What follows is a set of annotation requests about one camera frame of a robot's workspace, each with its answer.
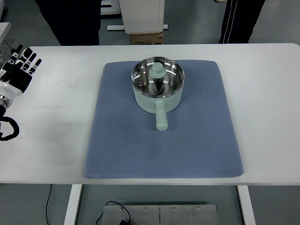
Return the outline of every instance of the lid knob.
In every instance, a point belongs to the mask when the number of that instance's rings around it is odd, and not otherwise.
[[[149,74],[153,78],[162,78],[165,76],[165,68],[160,62],[155,62],[149,70]]]

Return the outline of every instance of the saucepan handle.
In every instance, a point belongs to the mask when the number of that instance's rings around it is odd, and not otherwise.
[[[163,101],[157,101],[156,106],[156,128],[160,131],[167,130],[168,120],[167,113],[165,112],[165,103]]]

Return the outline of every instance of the power cord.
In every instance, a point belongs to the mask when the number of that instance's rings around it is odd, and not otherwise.
[[[48,203],[49,203],[51,191],[52,191],[52,184],[50,184],[50,192],[49,192],[49,196],[48,196],[48,200],[47,200],[47,204],[46,204],[46,220],[47,220],[48,225],[49,225],[49,221],[48,221]]]
[[[117,205],[123,207],[123,208],[126,210],[126,212],[128,213],[128,215],[129,215],[129,221],[128,221],[128,222],[125,222],[124,220],[122,220],[122,221],[120,222],[120,225],[130,225],[130,223],[131,223],[131,216],[130,216],[130,213],[128,212],[128,210],[127,210],[123,205],[121,205],[121,204],[118,203],[118,202],[115,202],[115,201],[108,201],[105,205],[107,205],[108,203],[115,203],[115,204],[117,204]],[[99,218],[97,219],[96,225],[97,225],[98,221],[100,220],[100,218],[102,217],[102,215],[103,215],[103,212],[101,213],[101,215],[100,215]]]

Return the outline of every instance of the robotic hand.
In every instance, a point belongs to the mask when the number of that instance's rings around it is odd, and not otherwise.
[[[26,48],[17,60],[22,48],[23,46],[19,45],[10,60],[5,62],[0,69],[0,121],[9,122],[14,129],[14,132],[6,137],[2,137],[3,134],[0,132],[0,141],[8,141],[19,135],[18,124],[12,118],[5,117],[4,114],[6,109],[11,106],[14,98],[23,94],[28,88],[33,73],[42,61],[38,59],[30,67],[37,56],[30,48]]]

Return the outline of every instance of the cardboard box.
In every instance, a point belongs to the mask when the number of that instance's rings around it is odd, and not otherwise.
[[[164,32],[151,34],[131,34],[132,45],[162,45],[164,43]]]

